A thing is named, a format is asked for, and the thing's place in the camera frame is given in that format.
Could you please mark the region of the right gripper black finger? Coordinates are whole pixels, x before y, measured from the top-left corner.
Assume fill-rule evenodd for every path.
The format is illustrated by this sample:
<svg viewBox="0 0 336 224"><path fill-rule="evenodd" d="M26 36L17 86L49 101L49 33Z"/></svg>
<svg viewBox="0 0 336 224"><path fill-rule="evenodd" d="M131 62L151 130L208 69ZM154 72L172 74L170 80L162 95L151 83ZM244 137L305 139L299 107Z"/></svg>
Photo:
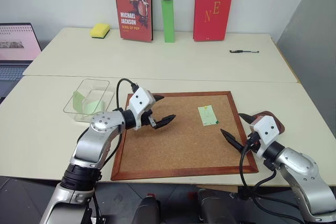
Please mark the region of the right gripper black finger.
<svg viewBox="0 0 336 224"><path fill-rule="evenodd" d="M248 114L245 114L245 113L239 113L238 115L248 124L252 124L253 121L254 121L254 116L252 116L252 115L248 115Z"/></svg>
<svg viewBox="0 0 336 224"><path fill-rule="evenodd" d="M236 139L233 135L231 135L229 132L227 132L223 129L221 129L220 131L221 131L222 135L224 136L224 138L226 139L226 141L232 147L234 147L239 153L243 152L244 147L238 141L236 141Z"/></svg>

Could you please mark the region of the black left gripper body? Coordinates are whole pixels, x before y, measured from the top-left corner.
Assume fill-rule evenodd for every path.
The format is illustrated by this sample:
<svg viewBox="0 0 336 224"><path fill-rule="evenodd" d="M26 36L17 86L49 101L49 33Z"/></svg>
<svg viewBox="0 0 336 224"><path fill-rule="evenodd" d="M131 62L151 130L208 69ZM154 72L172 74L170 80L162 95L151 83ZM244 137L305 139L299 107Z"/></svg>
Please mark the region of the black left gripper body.
<svg viewBox="0 0 336 224"><path fill-rule="evenodd" d="M141 115L141 125L142 126L150 125L154 129L156 129L157 128L157 124L156 124L156 121L152 118L153 111L151 110L151 108L154 106L155 102L158 100L158 97L157 97L157 95L154 94L153 98L154 98L154 102L151 103L146 108L146 111Z"/></svg>

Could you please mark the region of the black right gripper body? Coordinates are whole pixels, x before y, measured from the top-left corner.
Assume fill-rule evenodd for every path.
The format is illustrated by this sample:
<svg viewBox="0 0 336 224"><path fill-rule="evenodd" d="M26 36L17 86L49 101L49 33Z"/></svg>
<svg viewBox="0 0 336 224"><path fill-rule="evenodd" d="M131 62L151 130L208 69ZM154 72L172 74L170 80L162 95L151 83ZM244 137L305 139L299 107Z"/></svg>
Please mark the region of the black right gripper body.
<svg viewBox="0 0 336 224"><path fill-rule="evenodd" d="M260 149L260 136L259 134L254 130L253 125L249 123L249 127L251 130L251 133L248 135L247 142L246 142L246 153L248 151L252 151L254 153L257 153Z"/></svg>

